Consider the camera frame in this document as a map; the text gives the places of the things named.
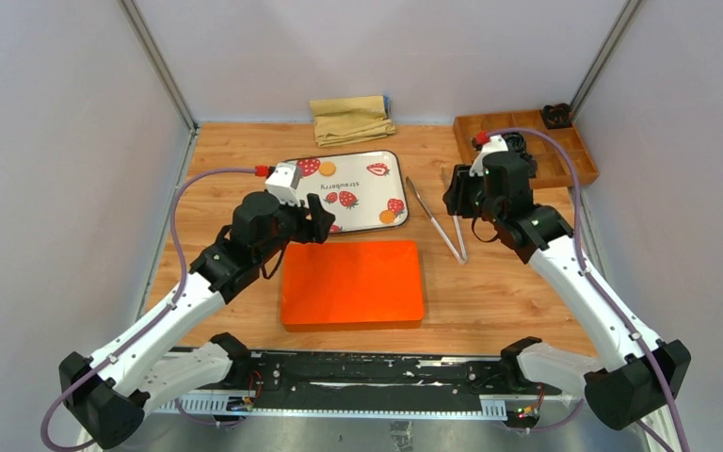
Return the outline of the strawberry print white tray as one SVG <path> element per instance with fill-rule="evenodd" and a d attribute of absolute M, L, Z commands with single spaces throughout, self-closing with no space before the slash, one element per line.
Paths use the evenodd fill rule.
<path fill-rule="evenodd" d="M 336 165 L 330 177 L 318 168 L 322 161 Z M 397 155 L 389 150 L 341 153 L 293 159 L 302 170 L 297 194 L 317 194 L 324 208 L 335 216 L 331 234 L 354 234 L 393 229 L 409 217 L 406 188 Z M 397 214 L 393 224 L 382 224 L 384 210 Z"/>

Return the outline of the orange box lid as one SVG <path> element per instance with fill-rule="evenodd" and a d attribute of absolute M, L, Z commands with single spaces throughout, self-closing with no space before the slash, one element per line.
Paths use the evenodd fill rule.
<path fill-rule="evenodd" d="M 410 240 L 288 247 L 280 320 L 290 332 L 416 329 L 423 273 Z"/>

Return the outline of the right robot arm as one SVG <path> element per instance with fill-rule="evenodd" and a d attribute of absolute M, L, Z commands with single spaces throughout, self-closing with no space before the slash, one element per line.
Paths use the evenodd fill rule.
<path fill-rule="evenodd" d="M 512 393 L 536 382 L 584 399 L 622 430 L 674 400 L 691 364 L 680 340 L 666 341 L 634 315 L 589 263 L 566 219 L 536 203 L 529 166 L 517 154 L 486 153 L 454 166 L 442 196 L 448 215 L 490 223 L 500 241 L 547 282 L 594 345 L 594 358 L 526 337 L 501 352 L 500 380 Z"/>

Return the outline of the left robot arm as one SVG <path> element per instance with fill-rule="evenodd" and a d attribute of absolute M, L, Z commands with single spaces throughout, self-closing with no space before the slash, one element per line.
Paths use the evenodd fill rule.
<path fill-rule="evenodd" d="M 192 389 L 218 381 L 229 389 L 243 387 L 250 363 L 220 341 L 178 360 L 162 358 L 204 318 L 268 278 L 266 263 L 289 244 L 324 243 L 334 221 L 316 194 L 293 204 L 267 191 L 248 194 L 231 223 L 148 313 L 90 355 L 72 352 L 61 361 L 61 395 L 54 404 L 69 411 L 92 444 L 111 449 L 159 406 Z"/>

